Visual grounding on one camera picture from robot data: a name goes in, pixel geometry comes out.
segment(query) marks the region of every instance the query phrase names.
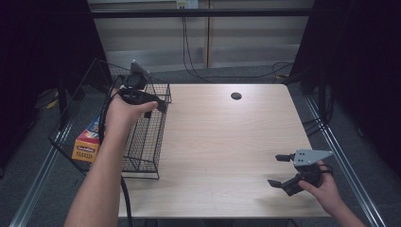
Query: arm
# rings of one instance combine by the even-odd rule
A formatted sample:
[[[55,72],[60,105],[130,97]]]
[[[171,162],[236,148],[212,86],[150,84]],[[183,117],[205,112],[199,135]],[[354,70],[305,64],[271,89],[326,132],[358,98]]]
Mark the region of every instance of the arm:
[[[138,106],[114,96],[106,115],[105,138],[82,186],[74,198],[64,226],[116,226],[123,152],[131,127],[157,102]]]
[[[326,167],[321,166],[321,170],[326,170]],[[316,197],[323,210],[333,217],[340,226],[365,226],[340,197],[333,176],[330,173],[323,173],[322,182],[319,188],[305,181],[299,181],[299,186]]]

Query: small black hole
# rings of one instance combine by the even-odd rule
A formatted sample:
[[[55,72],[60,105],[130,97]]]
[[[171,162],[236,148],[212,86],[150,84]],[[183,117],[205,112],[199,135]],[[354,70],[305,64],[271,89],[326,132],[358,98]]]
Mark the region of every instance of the small black hole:
[[[234,100],[240,100],[242,98],[242,94],[240,93],[232,93],[231,98]]]

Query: black curtain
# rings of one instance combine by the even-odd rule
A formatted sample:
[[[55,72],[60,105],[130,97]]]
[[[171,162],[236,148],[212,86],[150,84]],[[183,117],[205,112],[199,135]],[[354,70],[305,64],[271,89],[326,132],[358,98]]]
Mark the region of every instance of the black curtain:
[[[94,58],[106,60],[86,0],[0,3],[0,166],[34,121],[38,94],[73,93]]]
[[[322,2],[315,1],[315,7]],[[323,72],[336,100],[369,136],[383,160],[401,176],[401,2],[355,0],[344,6],[351,2],[354,4],[348,17],[348,8],[341,2],[332,6],[343,9],[333,26],[330,21],[309,18],[291,75],[308,66],[322,70],[300,77],[303,90],[312,91]],[[326,41],[321,36],[331,38]]]

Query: white wall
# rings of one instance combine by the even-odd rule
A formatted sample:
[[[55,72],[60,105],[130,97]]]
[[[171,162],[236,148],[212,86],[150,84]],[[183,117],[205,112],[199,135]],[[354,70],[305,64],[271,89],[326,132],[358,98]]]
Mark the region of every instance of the white wall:
[[[175,1],[88,0],[91,9],[175,9]],[[207,1],[200,7],[207,9]],[[215,0],[212,9],[309,9],[313,0]],[[186,18],[195,67],[294,61],[306,17]],[[182,18],[96,19],[108,62],[128,67],[137,59],[150,71],[184,69]]]

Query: gray floor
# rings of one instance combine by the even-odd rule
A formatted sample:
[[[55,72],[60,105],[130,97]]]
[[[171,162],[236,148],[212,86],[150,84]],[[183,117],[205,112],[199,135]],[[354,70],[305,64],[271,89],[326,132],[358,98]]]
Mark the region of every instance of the gray floor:
[[[251,78],[271,72],[270,66],[219,68],[199,70],[203,77],[230,77],[229,79],[209,79],[214,83],[272,83],[273,76]],[[157,73],[155,78],[163,79],[170,83],[201,83],[202,79],[190,76],[185,71]],[[290,84],[288,89],[302,121],[313,118],[305,97],[301,94],[298,83]],[[45,103],[51,95],[38,100],[38,105]],[[0,226],[8,226],[14,217],[18,207],[24,199],[29,187],[41,168],[48,151],[51,149],[47,136],[58,120],[57,107],[51,110],[41,108],[36,123],[22,141],[9,161],[6,175],[0,181]],[[362,184],[379,208],[379,212],[387,226],[398,226],[401,222],[401,181],[382,162],[371,142],[361,137],[347,112],[336,102],[330,127],[335,133],[340,145]],[[320,132],[309,136],[309,141],[315,149],[329,149]],[[340,168],[333,159],[327,163],[335,169],[335,179],[339,186],[340,194],[351,209],[369,224],[363,210],[358,205],[351,187],[348,185]],[[52,167],[51,174],[45,184],[44,190],[33,209],[27,226],[62,226],[69,205],[74,198],[83,176],[64,157],[58,155]],[[331,218],[304,218],[294,220],[299,226],[338,226]],[[119,226],[126,226],[126,220],[120,219]],[[136,219],[135,226],[145,226],[144,219]],[[160,221],[159,226],[203,226],[204,222],[196,219],[169,219]],[[154,220],[148,221],[148,226],[154,226]],[[287,224],[284,219],[236,219],[234,226],[293,226]]]

